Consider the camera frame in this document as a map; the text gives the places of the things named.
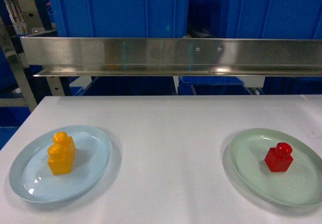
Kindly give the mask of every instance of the plastic plate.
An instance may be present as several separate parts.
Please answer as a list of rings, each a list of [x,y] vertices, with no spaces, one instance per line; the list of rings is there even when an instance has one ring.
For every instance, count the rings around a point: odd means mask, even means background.
[[[271,172],[264,158],[270,147],[287,142],[294,158],[286,172]],[[287,206],[322,203],[322,159],[301,141],[270,129],[239,133],[229,146],[232,165],[246,185],[261,198]]]
[[[47,164],[47,149],[53,144],[52,136],[59,131],[72,136],[76,153],[70,173],[53,175]],[[10,169],[10,186],[19,197],[30,202],[49,203],[72,199],[99,181],[111,154],[110,139],[98,128],[59,128],[35,139],[18,154]]]

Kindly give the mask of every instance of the light green plate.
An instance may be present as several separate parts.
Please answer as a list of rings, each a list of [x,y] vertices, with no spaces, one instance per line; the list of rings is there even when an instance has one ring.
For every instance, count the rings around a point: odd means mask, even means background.
[[[264,158],[279,142],[292,146],[294,160],[286,172],[273,173]],[[288,206],[322,203],[322,159],[301,141],[270,129],[249,129],[232,140],[229,155],[241,179],[263,199]]]

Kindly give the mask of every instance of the white table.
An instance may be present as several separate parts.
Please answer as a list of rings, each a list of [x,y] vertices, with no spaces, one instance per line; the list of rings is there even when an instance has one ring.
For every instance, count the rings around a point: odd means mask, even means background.
[[[102,179],[64,203],[21,200],[9,185],[17,154],[68,125],[109,134]],[[270,128],[322,156],[322,96],[46,97],[0,152],[0,223],[320,223],[322,206],[281,208],[228,177],[226,147]]]

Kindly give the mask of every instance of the stainless steel shelf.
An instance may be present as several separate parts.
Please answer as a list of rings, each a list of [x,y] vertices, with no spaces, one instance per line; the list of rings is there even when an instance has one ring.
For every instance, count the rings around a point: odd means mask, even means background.
[[[22,38],[35,76],[322,76],[322,40]]]

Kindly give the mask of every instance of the blue storage bin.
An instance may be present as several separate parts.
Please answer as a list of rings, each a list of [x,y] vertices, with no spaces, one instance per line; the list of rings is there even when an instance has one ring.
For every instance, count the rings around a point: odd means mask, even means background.
[[[29,115],[28,107],[0,107],[0,127],[20,126]]]
[[[219,38],[322,39],[322,0],[190,0],[188,22]]]
[[[176,95],[173,77],[97,77],[83,96],[169,96]]]
[[[265,77],[266,95],[322,94],[322,77]]]
[[[251,95],[237,77],[179,77],[179,95]]]
[[[244,85],[195,85],[194,95],[252,95]]]
[[[5,146],[8,140],[15,134],[18,127],[0,127],[0,150]]]
[[[188,1],[50,0],[63,37],[183,37]]]
[[[16,84],[16,79],[4,52],[0,48],[0,91],[14,84]]]

